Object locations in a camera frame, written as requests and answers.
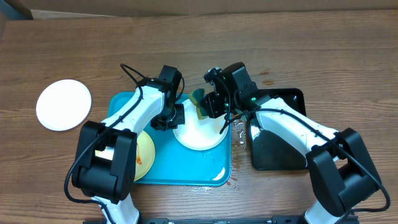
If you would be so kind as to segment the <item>yellow green sponge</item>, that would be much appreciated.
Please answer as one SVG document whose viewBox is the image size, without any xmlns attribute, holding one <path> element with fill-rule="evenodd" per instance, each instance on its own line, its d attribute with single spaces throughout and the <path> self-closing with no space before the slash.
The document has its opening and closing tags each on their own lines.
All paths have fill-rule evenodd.
<svg viewBox="0 0 398 224">
<path fill-rule="evenodd" d="M 205 100 L 205 90 L 196 89 L 188 95 L 189 100 L 196 108 L 198 119 L 205 119 L 209 116 L 208 105 Z"/>
</svg>

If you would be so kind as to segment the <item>white plate with ketchup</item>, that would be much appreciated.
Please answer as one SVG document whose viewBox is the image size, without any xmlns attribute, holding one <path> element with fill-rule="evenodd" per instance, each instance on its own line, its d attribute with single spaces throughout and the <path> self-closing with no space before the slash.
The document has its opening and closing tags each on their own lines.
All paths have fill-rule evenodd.
<svg viewBox="0 0 398 224">
<path fill-rule="evenodd" d="M 185 100 L 182 104 L 185 124 L 178 125 L 178 128 L 173 130 L 179 143 L 195 151 L 205 151 L 223 141 L 228 132 L 226 128 L 220 134 L 224 125 L 223 117 L 198 119 L 197 108 L 190 100 Z"/>
</svg>

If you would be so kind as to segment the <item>yellow plate with ketchup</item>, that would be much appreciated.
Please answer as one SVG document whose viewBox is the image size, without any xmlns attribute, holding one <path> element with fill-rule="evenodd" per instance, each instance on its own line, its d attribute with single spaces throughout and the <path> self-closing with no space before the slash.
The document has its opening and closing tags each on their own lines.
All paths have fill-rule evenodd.
<svg viewBox="0 0 398 224">
<path fill-rule="evenodd" d="M 141 179 L 149 172 L 155 160 L 154 142 L 145 131 L 142 131 L 137 138 L 136 151 L 135 181 Z"/>
</svg>

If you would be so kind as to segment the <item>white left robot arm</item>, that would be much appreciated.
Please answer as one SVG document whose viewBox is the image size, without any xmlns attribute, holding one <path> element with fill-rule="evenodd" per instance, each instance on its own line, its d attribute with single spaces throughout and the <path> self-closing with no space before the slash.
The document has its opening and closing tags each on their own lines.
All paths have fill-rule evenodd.
<svg viewBox="0 0 398 224">
<path fill-rule="evenodd" d="M 156 130 L 184 124 L 176 84 L 151 80 L 100 123 L 87 121 L 80 131 L 75 161 L 64 192 L 75 203 L 99 205 L 107 223 L 137 223 L 139 212 L 130 191 L 136 174 L 137 138 L 147 125 Z"/>
</svg>

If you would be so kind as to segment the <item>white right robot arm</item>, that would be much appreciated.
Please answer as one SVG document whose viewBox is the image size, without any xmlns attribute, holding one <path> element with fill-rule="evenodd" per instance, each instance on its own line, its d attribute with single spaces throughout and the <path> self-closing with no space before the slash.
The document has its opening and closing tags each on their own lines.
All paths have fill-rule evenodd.
<svg viewBox="0 0 398 224">
<path fill-rule="evenodd" d="M 328 128 L 279 95 L 262 95 L 243 63 L 212 68 L 204 79 L 214 90 L 201 94 L 200 118 L 225 116 L 224 127 L 241 118 L 254 120 L 305 157 L 316 201 L 297 223 L 343 223 L 352 213 L 389 208 L 390 197 L 358 132 Z"/>
</svg>

